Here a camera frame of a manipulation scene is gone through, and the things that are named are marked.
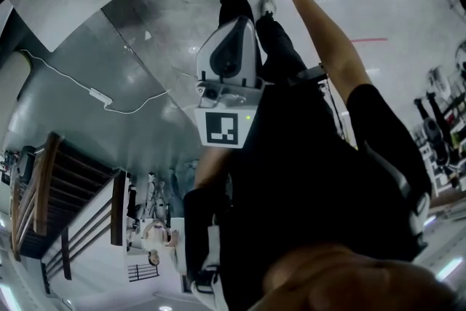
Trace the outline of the person's left leg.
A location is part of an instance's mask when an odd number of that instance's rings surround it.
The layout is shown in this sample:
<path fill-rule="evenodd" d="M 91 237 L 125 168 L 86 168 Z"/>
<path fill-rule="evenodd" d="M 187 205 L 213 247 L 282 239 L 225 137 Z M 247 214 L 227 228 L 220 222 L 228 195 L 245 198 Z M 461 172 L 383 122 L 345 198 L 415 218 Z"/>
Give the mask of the person's left leg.
<path fill-rule="evenodd" d="M 254 16 L 248 0 L 220 0 L 221 8 L 218 25 L 222 26 L 231 20 L 244 16 L 254 22 Z"/>

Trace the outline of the wooden staircase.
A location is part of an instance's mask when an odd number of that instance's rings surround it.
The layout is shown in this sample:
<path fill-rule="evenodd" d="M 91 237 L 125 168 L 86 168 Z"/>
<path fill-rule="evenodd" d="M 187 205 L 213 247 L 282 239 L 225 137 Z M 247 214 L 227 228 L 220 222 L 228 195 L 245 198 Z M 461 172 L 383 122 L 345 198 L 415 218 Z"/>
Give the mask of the wooden staircase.
<path fill-rule="evenodd" d="M 15 259 L 40 262 L 44 286 L 105 236 L 124 247 L 128 174 L 81 153 L 51 132 L 39 148 L 26 146 L 12 168 L 11 246 Z"/>

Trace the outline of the person's right forearm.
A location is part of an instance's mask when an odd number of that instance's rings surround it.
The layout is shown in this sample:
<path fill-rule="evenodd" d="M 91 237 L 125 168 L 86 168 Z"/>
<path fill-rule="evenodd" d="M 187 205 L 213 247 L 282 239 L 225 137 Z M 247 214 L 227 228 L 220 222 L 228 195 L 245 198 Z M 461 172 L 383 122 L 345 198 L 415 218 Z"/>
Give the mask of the person's right forearm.
<path fill-rule="evenodd" d="M 347 35 L 314 0 L 292 0 L 320 62 L 346 103 L 356 87 L 370 84 L 363 62 Z"/>

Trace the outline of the person's leg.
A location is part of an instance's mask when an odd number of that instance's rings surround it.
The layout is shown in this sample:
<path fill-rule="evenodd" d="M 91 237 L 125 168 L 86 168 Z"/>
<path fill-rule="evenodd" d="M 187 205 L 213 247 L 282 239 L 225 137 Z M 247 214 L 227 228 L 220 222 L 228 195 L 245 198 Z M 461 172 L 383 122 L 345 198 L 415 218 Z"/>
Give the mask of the person's leg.
<path fill-rule="evenodd" d="M 261 47 L 266 53 L 266 61 L 259 74 L 264 81 L 287 84 L 289 78 L 294 78 L 307 70 L 291 39 L 274 19 L 272 12 L 266 11 L 256 21 L 256 32 Z"/>
<path fill-rule="evenodd" d="M 221 8 L 218 25 L 222 26 L 231 20 L 244 16 L 254 22 L 254 16 L 248 0 L 220 0 Z"/>

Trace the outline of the grey waist box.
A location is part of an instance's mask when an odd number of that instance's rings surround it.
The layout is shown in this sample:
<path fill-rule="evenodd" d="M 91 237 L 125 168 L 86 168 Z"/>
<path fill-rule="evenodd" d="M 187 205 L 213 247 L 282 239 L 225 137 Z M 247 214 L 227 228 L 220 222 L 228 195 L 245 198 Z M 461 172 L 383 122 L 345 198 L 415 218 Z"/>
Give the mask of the grey waist box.
<path fill-rule="evenodd" d="M 324 81 L 328 78 L 327 73 L 321 65 L 313 66 L 306 70 L 300 71 L 295 76 L 288 78 L 288 83 L 290 86 L 297 84 L 311 82 L 313 84 L 318 84 L 321 81 Z"/>

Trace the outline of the person's right white shoe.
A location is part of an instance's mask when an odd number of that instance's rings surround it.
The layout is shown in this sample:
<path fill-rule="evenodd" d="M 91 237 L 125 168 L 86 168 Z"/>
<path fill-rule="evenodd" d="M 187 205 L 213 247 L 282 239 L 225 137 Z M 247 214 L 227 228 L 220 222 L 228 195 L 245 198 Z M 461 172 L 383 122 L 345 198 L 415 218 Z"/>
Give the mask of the person's right white shoe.
<path fill-rule="evenodd" d="M 274 16 L 277 11 L 275 0 L 259 0 L 258 8 L 261 17 Z"/>

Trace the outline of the person's black shirt torso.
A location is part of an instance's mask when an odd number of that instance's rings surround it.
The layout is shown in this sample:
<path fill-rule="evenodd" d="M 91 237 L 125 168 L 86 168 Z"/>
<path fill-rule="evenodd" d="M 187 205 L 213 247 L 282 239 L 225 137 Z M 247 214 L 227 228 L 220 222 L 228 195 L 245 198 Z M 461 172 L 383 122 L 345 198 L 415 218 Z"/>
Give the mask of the person's black shirt torso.
<path fill-rule="evenodd" d="M 232 196 L 217 182 L 184 197 L 188 275 L 199 273 L 217 221 L 229 311 L 259 301 L 267 270 L 297 248 L 333 243 L 401 261 L 419 254 L 409 216 L 431 192 L 422 156 L 374 86 L 357 87 L 347 104 L 355 146 L 339 137 L 311 84 L 267 87 L 227 164 Z"/>

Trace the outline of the person's left forearm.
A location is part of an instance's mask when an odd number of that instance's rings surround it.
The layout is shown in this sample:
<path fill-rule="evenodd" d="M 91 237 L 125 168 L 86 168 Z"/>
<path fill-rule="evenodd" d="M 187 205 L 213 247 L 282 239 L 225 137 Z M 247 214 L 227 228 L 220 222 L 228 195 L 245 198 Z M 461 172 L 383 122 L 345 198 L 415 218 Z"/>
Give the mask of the person's left forearm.
<path fill-rule="evenodd" d="M 194 188 L 225 192 L 231 155 L 232 149 L 205 147 L 197 163 Z"/>

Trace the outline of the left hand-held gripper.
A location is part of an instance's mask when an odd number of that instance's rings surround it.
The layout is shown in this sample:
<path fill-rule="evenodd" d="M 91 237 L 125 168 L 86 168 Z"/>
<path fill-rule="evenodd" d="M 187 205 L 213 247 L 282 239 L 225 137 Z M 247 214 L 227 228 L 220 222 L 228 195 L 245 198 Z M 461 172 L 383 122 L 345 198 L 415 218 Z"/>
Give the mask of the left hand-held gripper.
<path fill-rule="evenodd" d="M 208 38 L 197 54 L 197 76 L 205 81 L 197 85 L 194 108 L 202 144 L 241 149 L 265 88 L 263 79 L 256 81 L 256 32 L 249 18 L 237 17 Z"/>

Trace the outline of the black metal railing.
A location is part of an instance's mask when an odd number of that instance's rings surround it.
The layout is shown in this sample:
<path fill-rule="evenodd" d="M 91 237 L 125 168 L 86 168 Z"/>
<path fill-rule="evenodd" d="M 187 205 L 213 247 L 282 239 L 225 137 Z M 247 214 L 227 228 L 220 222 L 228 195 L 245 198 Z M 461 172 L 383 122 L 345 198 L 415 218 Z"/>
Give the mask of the black metal railing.
<path fill-rule="evenodd" d="M 150 264 L 131 264 L 127 266 L 128 281 L 130 283 L 159 277 L 158 266 Z"/>

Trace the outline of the person's right leg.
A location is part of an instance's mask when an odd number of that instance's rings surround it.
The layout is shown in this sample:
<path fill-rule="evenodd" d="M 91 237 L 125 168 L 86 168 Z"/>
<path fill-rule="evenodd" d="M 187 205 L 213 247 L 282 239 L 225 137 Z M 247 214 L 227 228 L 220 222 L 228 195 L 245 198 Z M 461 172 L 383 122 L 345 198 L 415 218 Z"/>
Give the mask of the person's right leg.
<path fill-rule="evenodd" d="M 266 11 L 256 21 L 256 32 L 261 47 L 266 53 L 266 61 L 259 74 L 264 81 L 287 84 L 289 78 L 294 78 L 307 70 L 291 39 L 274 19 L 272 12 Z"/>

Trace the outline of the beige cylindrical post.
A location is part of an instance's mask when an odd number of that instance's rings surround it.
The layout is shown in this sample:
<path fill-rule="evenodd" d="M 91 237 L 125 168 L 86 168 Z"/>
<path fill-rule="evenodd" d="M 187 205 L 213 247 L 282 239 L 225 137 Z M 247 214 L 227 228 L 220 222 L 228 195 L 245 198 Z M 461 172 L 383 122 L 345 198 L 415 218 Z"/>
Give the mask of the beige cylindrical post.
<path fill-rule="evenodd" d="M 8 126 L 17 98 L 31 74 L 31 62 L 22 52 L 14 51 L 0 68 L 0 127 Z"/>

